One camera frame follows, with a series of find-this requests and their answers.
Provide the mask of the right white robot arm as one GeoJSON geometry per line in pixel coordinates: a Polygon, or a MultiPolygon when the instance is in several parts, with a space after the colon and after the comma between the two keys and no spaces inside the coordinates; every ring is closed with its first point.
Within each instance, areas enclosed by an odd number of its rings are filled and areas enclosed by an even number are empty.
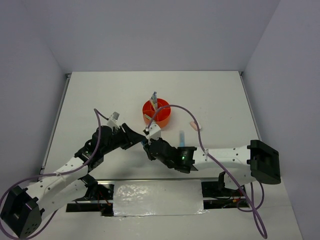
{"type": "Polygon", "coordinates": [[[174,147],[159,138],[144,143],[143,149],[149,160],[158,160],[184,174],[218,169],[217,190],[223,196],[238,188],[233,178],[241,186],[255,181],[265,185],[281,183],[279,152],[260,140],[241,147],[202,150],[195,146],[174,147]]]}

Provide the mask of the blue white pen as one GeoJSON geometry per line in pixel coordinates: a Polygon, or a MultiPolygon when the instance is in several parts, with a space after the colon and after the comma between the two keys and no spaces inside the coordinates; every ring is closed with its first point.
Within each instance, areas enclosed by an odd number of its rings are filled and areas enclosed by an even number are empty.
{"type": "Polygon", "coordinates": [[[152,96],[151,96],[151,99],[152,99],[152,102],[156,105],[158,103],[158,100],[157,100],[157,92],[154,91],[152,96]]]}

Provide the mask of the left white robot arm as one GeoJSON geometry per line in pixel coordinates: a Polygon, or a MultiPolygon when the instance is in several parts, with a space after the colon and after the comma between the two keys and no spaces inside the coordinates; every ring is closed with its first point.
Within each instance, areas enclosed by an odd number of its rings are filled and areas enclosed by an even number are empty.
{"type": "Polygon", "coordinates": [[[119,128],[103,125],[82,148],[53,176],[47,176],[25,188],[11,189],[0,217],[19,239],[29,238],[51,213],[71,201],[98,195],[101,185],[90,175],[104,155],[117,148],[128,148],[146,140],[127,124],[119,128]]]}

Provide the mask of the blue highlighter with clear cap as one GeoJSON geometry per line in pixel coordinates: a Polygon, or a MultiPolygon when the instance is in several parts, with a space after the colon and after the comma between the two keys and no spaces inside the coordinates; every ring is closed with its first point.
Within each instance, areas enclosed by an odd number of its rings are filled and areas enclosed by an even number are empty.
{"type": "Polygon", "coordinates": [[[185,147],[186,146],[185,132],[183,130],[179,131],[179,146],[180,147],[185,147]]]}

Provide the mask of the pink white correction tape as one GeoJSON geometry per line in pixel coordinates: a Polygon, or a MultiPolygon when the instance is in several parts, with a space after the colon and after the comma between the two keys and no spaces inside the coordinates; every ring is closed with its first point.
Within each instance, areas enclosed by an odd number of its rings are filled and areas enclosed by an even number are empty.
{"type": "Polygon", "coordinates": [[[202,129],[202,126],[194,121],[191,121],[189,124],[195,131],[200,131],[202,129]]]}

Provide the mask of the yellow thin highlighter pen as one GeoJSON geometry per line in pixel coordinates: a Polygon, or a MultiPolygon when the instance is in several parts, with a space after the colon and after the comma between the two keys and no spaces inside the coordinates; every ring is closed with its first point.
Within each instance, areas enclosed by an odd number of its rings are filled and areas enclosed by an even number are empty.
{"type": "Polygon", "coordinates": [[[151,104],[151,106],[153,107],[153,109],[154,109],[154,111],[155,111],[155,107],[154,107],[154,100],[153,100],[153,98],[150,98],[149,99],[149,102],[150,102],[150,104],[151,104]]]}

